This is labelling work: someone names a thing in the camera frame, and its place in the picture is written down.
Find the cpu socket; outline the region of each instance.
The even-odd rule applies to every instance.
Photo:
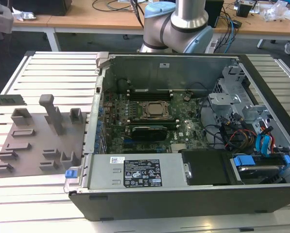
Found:
[[[165,101],[151,101],[144,102],[141,104],[143,107],[143,115],[144,118],[168,118],[170,116],[168,103]]]

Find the floor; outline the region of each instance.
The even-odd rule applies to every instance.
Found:
[[[122,35],[114,34],[59,33],[58,38],[62,51],[135,52],[142,44],[141,35],[128,35],[124,40]],[[266,41],[262,49],[256,47],[257,43],[258,40],[236,39],[228,53],[270,54],[273,58],[281,58],[290,67],[290,56],[284,53],[286,41],[275,44]],[[51,51],[43,33],[13,32],[0,41],[0,91],[28,50]]]

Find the silver cylinder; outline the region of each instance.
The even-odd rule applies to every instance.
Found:
[[[205,0],[176,0],[176,9],[171,15],[174,26],[182,29],[196,29],[208,21]]]

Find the clear plastic bag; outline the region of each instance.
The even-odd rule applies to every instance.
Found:
[[[265,21],[273,21],[284,18],[284,13],[288,11],[286,2],[278,0],[269,10],[263,12]]]

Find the black box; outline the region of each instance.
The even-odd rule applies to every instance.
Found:
[[[0,2],[6,6],[8,0],[0,0]],[[72,0],[13,0],[13,7],[36,15],[64,16],[71,2]]]
[[[208,25],[216,28],[219,16],[221,15],[223,0],[206,0],[205,10],[208,13]]]

